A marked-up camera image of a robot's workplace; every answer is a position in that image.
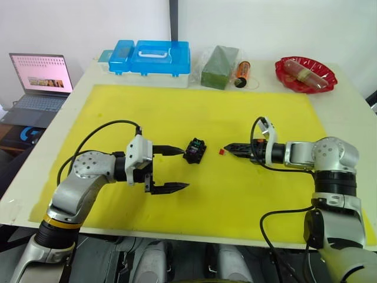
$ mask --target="robotic arm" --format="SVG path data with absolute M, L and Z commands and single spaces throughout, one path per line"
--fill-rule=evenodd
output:
M 361 200 L 356 197 L 356 148 L 336 137 L 314 143 L 276 143 L 277 135 L 269 119 L 261 117 L 257 124 L 268 140 L 252 139 L 252 147 L 232 143 L 225 149 L 256 164 L 281 163 L 314 170 L 315 208 L 305 215 L 305 241 L 318 249 L 334 282 L 375 282 L 377 255 L 363 249 L 366 236 Z
M 188 186 L 186 183 L 153 182 L 153 154 L 165 156 L 183 154 L 184 150 L 172 146 L 153 146 L 152 142 L 137 134 L 128 144 L 126 154 L 116 152 L 86 152 L 77 157 L 68 177 L 57 187 L 37 234 L 29 240 L 15 269 L 12 283 L 43 282 L 49 265 L 56 282 L 68 282 L 70 263 L 80 227 L 88 216 L 100 189 L 107 183 L 125 182 L 129 185 L 145 183 L 145 192 L 173 193 Z

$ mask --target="laptop screen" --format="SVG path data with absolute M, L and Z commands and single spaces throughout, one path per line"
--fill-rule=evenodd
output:
M 69 94 L 72 84 L 62 55 L 10 54 L 26 93 Z

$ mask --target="white wall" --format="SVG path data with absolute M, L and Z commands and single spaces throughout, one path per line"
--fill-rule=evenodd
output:
M 376 0 L 180 0 L 180 40 L 222 44 L 252 59 L 300 55 L 338 63 L 360 93 L 377 90 Z
M 8 53 L 63 54 L 73 85 L 119 39 L 169 40 L 168 0 L 1 0 L 0 104 L 23 95 Z

